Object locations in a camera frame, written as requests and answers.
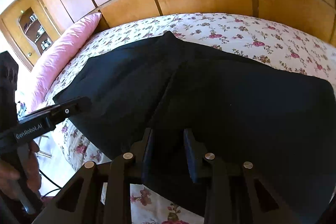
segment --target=floral bedspread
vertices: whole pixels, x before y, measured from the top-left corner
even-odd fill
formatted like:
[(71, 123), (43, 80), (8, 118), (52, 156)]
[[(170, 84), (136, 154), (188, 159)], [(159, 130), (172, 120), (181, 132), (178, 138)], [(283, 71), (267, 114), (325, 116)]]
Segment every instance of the floral bedspread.
[[(176, 14), (139, 20), (92, 36), (57, 77), (41, 107), (54, 104), (53, 96), (72, 82), (88, 58), (168, 30), (181, 40), (252, 58), (276, 69), (326, 79), (336, 90), (336, 49), (316, 37), (280, 23), (242, 15)], [(57, 126), (52, 136), (74, 170), (88, 160), (109, 161), (68, 119)], [(135, 224), (203, 223), (202, 217), (143, 185), (131, 186), (131, 209)]]

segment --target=wooden cabinet door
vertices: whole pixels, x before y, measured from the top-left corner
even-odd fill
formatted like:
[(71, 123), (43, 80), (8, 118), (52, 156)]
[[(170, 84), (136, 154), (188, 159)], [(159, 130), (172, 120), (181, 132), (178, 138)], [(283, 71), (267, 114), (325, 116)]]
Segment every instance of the wooden cabinet door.
[(17, 49), (13, 47), (15, 51), (21, 51), (21, 53), (25, 56), (26, 60), (21, 60), (23, 63), (29, 61), (32, 65), (35, 65), (37, 60), (40, 57), (40, 54), (36, 52), (34, 46), (30, 44), (27, 37), (19, 23), (19, 18), (22, 15), (22, 12), (31, 8), (41, 25), (49, 35), (52, 41), (55, 41), (59, 38), (59, 33), (50, 22), (48, 16), (46, 15), (43, 7), (39, 3), (38, 0), (16, 0), (14, 1), (7, 9), (1, 14), (1, 19), (6, 29), (8, 30), (10, 36), (15, 41), (18, 46)]

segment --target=black towel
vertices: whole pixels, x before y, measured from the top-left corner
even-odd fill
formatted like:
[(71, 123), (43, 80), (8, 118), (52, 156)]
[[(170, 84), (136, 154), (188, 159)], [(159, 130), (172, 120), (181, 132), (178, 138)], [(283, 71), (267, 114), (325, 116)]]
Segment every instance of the black towel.
[(253, 162), (303, 223), (316, 222), (328, 205), (336, 182), (336, 103), (326, 80), (167, 32), (90, 58), (54, 100), (78, 96), (90, 97), (92, 110), (70, 120), (111, 159), (146, 127), (156, 129), (148, 187), (195, 213), (204, 213), (205, 189), (188, 175), (187, 127), (225, 161)]

